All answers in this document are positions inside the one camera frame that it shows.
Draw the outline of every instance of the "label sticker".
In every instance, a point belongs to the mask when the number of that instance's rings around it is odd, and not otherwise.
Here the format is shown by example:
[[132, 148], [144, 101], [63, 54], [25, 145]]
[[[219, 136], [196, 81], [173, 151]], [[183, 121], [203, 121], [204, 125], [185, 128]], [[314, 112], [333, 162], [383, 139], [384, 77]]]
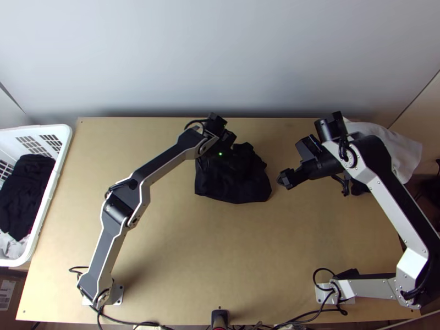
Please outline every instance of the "label sticker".
[[0, 311], [8, 310], [14, 288], [15, 282], [13, 280], [3, 280], [0, 288]]

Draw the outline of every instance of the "black cable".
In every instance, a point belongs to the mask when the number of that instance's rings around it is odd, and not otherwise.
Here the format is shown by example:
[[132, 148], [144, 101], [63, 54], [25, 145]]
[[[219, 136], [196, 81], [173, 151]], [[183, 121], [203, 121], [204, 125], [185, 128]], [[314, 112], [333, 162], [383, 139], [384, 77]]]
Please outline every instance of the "black cable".
[[324, 267], [318, 268], [317, 270], [315, 270], [315, 271], [313, 272], [313, 276], [312, 276], [312, 279], [313, 279], [313, 283], [314, 283], [314, 285], [315, 285], [319, 290], [322, 290], [322, 291], [333, 291], [333, 292], [334, 292], [334, 289], [333, 289], [333, 288], [328, 288], [328, 289], [321, 288], [321, 287], [316, 283], [316, 274], [318, 274], [318, 273], [321, 272], [321, 271], [327, 271], [327, 272], [331, 273], [333, 276], [336, 275], [335, 273], [333, 273], [333, 272], [332, 272], [330, 269], [328, 269], [328, 268], [324, 268]]
[[[76, 279], [78, 280], [83, 273], [80, 272], [80, 271], [77, 271], [77, 269], [87, 269], [87, 268], [88, 268], [87, 266], [75, 266], [75, 267], [69, 268], [69, 272], [70, 273], [76, 273]], [[128, 322], [128, 321], [118, 320], [117, 318], [113, 318], [111, 316], [108, 316], [108, 315], [104, 314], [104, 312], [103, 312], [104, 306], [101, 306], [101, 308], [99, 310], [96, 309], [94, 306], [90, 306], [90, 308], [92, 308], [92, 310], [94, 310], [96, 312], [96, 317], [97, 317], [97, 322], [96, 323], [97, 323], [98, 328], [100, 330], [102, 330], [102, 326], [101, 326], [101, 323], [100, 323], [100, 317], [101, 316], [106, 318], [106, 319], [108, 319], [108, 320], [110, 320], [110, 321], [112, 321], [112, 322], [119, 323], [121, 325], [135, 326], [135, 329], [138, 328], [139, 326], [146, 326], [146, 327], [161, 327], [163, 330], [174, 330], [173, 328], [160, 325], [157, 322], [150, 322], [150, 321], [145, 321], [145, 322]]]
[[423, 290], [425, 289], [425, 284], [428, 281], [428, 277], [431, 274], [433, 265], [434, 265], [434, 261], [433, 258], [431, 258], [425, 277], [423, 278], [422, 282], [420, 282], [420, 284], [417, 286], [417, 288], [414, 288], [413, 290], [410, 291], [403, 291], [403, 290], [400, 291], [400, 294], [405, 300], [410, 300], [423, 292]]
[[96, 324], [98, 324], [98, 329], [99, 330], [102, 330], [102, 327], [101, 327], [101, 323], [100, 323], [100, 315], [101, 315], [101, 313], [102, 313], [102, 309], [104, 308], [104, 306], [102, 306], [99, 310], [98, 310], [98, 313], [96, 313]]
[[39, 325], [40, 325], [40, 322], [35, 323], [35, 324], [32, 326], [31, 330], [35, 330], [36, 328], [38, 328]]
[[191, 120], [190, 122], [188, 122], [188, 124], [185, 125], [185, 129], [187, 129], [189, 126], [191, 126], [192, 124], [195, 123], [199, 123], [200, 125], [202, 125], [202, 134], [205, 132], [205, 126], [203, 125], [203, 123], [207, 122], [208, 119], [194, 119]]
[[340, 184], [342, 184], [342, 194], [344, 195], [344, 197], [350, 195], [350, 190], [349, 190], [349, 187], [348, 187], [348, 182], [350, 182], [350, 180], [348, 180], [345, 177], [344, 177], [344, 179], [340, 178], [337, 175], [331, 175], [330, 177], [333, 180], [335, 180], [335, 181], [339, 182]]
[[323, 308], [324, 308], [324, 305], [326, 304], [327, 300], [330, 298], [330, 296], [331, 296], [333, 293], [334, 293], [334, 292], [332, 291], [332, 292], [330, 292], [330, 293], [326, 296], [326, 298], [324, 299], [324, 301], [323, 301], [322, 304], [321, 304], [320, 309], [316, 311], [316, 314], [314, 315], [314, 317], [311, 317], [311, 318], [308, 319], [308, 320], [302, 320], [302, 321], [298, 321], [298, 317], [295, 317], [295, 318], [292, 318], [291, 320], [289, 320], [289, 321], [287, 321], [287, 322], [280, 323], [280, 324], [276, 325], [275, 327], [272, 328], [272, 330], [278, 330], [278, 329], [280, 329], [280, 328], [282, 328], [282, 327], [285, 327], [285, 326], [288, 326], [288, 325], [291, 325], [291, 324], [309, 323], [309, 322], [313, 321], [314, 319], [316, 319], [316, 318], [321, 314], [321, 312], [322, 312], [322, 310], [323, 310]]

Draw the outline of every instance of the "white wall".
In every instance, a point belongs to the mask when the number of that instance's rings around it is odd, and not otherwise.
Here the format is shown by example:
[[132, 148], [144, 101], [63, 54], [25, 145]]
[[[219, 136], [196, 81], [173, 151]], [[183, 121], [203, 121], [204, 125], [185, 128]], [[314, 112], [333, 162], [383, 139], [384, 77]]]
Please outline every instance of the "white wall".
[[440, 158], [440, 73], [390, 127], [423, 144], [416, 174], [436, 174]]
[[0, 129], [29, 125], [30, 118], [4, 92], [0, 82]]
[[440, 68], [440, 1], [0, 3], [30, 116], [345, 114], [388, 124]]

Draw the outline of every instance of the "white plastic basket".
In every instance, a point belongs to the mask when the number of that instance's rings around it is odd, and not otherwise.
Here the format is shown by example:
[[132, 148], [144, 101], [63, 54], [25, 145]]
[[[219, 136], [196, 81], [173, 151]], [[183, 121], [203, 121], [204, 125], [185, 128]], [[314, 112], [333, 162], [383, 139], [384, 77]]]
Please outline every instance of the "white plastic basket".
[[0, 130], [0, 188], [22, 155], [33, 153], [56, 160], [24, 253], [15, 260], [4, 259], [0, 255], [0, 267], [17, 267], [31, 259], [71, 138], [72, 129], [67, 125], [33, 125]]

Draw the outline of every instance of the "cable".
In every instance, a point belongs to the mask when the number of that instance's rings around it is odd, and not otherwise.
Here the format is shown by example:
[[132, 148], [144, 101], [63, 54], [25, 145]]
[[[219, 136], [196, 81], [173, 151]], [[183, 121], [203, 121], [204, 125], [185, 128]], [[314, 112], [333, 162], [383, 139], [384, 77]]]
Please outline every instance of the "cable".
[[[78, 269], [87, 269], [87, 268], [88, 268], [87, 266], [75, 266], [75, 267], [69, 268], [69, 272], [70, 273], [76, 273], [76, 280], [78, 280], [83, 273], [80, 272], [80, 271], [77, 271], [77, 270]], [[99, 310], [96, 309], [94, 306], [90, 306], [90, 308], [92, 308], [92, 310], [94, 310], [96, 312], [96, 323], [97, 323], [98, 328], [100, 330], [102, 330], [102, 326], [101, 326], [101, 322], [100, 322], [100, 317], [101, 316], [106, 318], [106, 319], [108, 319], [109, 321], [112, 321], [112, 322], [115, 322], [115, 323], [119, 323], [121, 325], [135, 326], [134, 329], [137, 329], [140, 326], [145, 326], [145, 327], [160, 327], [163, 330], [174, 330], [173, 328], [160, 325], [157, 322], [150, 322], [150, 321], [128, 322], [128, 321], [118, 320], [117, 318], [113, 318], [111, 316], [108, 316], [108, 315], [104, 314], [104, 311], [103, 311], [104, 310], [104, 306], [101, 306], [101, 308]]]
[[[342, 300], [342, 299], [340, 298], [340, 296], [341, 296], [341, 291], [340, 291], [340, 288], [338, 287], [338, 285], [337, 285], [335, 282], [331, 282], [331, 283], [333, 284], [334, 287], [336, 287], [336, 289], [337, 289], [337, 291], [338, 291], [338, 292], [337, 292], [337, 293], [338, 293], [338, 301], [337, 301], [337, 303], [336, 303], [336, 308], [324, 309], [324, 305], [326, 304], [327, 300], [330, 298], [330, 296], [331, 296], [332, 294], [336, 293], [336, 291], [335, 291], [334, 288], [328, 288], [328, 289], [326, 289], [326, 288], [322, 288], [322, 287], [320, 287], [320, 286], [316, 283], [316, 274], [318, 274], [318, 272], [320, 272], [320, 271], [327, 271], [327, 272], [329, 272], [330, 274], [332, 274], [332, 276], [336, 276], [336, 274], [335, 274], [334, 272], [332, 272], [330, 269], [328, 269], [328, 268], [324, 268], [324, 267], [322, 267], [322, 268], [318, 268], [317, 270], [315, 270], [315, 271], [313, 272], [312, 279], [313, 279], [313, 283], [314, 283], [314, 285], [315, 285], [319, 290], [329, 292], [328, 295], [326, 296], [326, 298], [324, 299], [324, 301], [322, 302], [320, 309], [315, 310], [315, 311], [310, 311], [310, 312], [307, 312], [307, 313], [301, 314], [301, 315], [299, 315], [299, 316], [296, 316], [296, 317], [294, 317], [294, 318], [291, 318], [291, 319], [290, 319], [289, 321], [287, 321], [287, 322], [280, 323], [280, 324], [276, 325], [275, 327], [272, 328], [272, 330], [278, 330], [278, 329], [280, 329], [280, 328], [282, 328], [282, 327], [284, 327], [284, 326], [288, 326], [288, 325], [295, 325], [295, 324], [309, 323], [309, 322], [313, 321], [314, 319], [316, 319], [316, 318], [317, 318], [321, 313], [323, 313], [323, 312], [340, 312], [343, 316], [348, 315], [348, 312], [347, 312], [346, 310], [343, 310], [343, 309], [339, 306], [340, 303], [343, 303], [344, 301], [347, 301], [348, 299], [344, 299], [344, 300]], [[315, 314], [315, 315], [314, 315], [313, 317], [307, 319], [307, 320], [299, 321], [300, 318], [303, 318], [304, 316], [307, 316], [307, 315], [310, 315], [310, 314]]]
[[40, 322], [35, 323], [35, 324], [32, 326], [31, 330], [35, 330], [36, 328], [38, 328], [39, 325], [40, 325]]
[[350, 195], [350, 190], [348, 188], [348, 182], [350, 182], [350, 180], [348, 180], [346, 177], [344, 177], [344, 179], [340, 178], [337, 175], [331, 175], [330, 176], [333, 180], [339, 182], [340, 184], [342, 184], [342, 191], [341, 193], [344, 195], [344, 197]]
[[191, 126], [192, 124], [195, 123], [199, 123], [200, 125], [202, 125], [202, 134], [205, 132], [205, 126], [203, 125], [203, 123], [207, 122], [208, 119], [194, 119], [191, 120], [190, 122], [188, 122], [188, 124], [185, 125], [185, 129], [187, 129], [189, 126]]
[[433, 258], [431, 258], [430, 264], [428, 265], [428, 270], [426, 271], [426, 274], [425, 274], [425, 277], [423, 278], [422, 282], [420, 282], [420, 284], [417, 286], [417, 288], [414, 288], [411, 291], [403, 291], [403, 290], [400, 291], [400, 294], [402, 295], [402, 297], [405, 300], [410, 300], [424, 291], [425, 284], [428, 281], [428, 277], [431, 274], [433, 265], [434, 265], [434, 261], [433, 261]]
[[328, 288], [328, 289], [321, 288], [321, 287], [316, 283], [316, 279], [315, 279], [316, 274], [318, 274], [318, 272], [321, 272], [321, 271], [327, 271], [327, 272], [331, 273], [333, 276], [336, 275], [335, 273], [333, 273], [333, 272], [332, 272], [330, 269], [328, 269], [328, 268], [324, 268], [324, 267], [318, 268], [317, 270], [315, 270], [315, 271], [313, 272], [313, 276], [312, 276], [312, 279], [313, 279], [313, 283], [314, 283], [314, 285], [315, 285], [319, 290], [322, 290], [322, 291], [332, 291], [332, 292], [334, 292], [334, 289], [333, 289], [333, 288]]

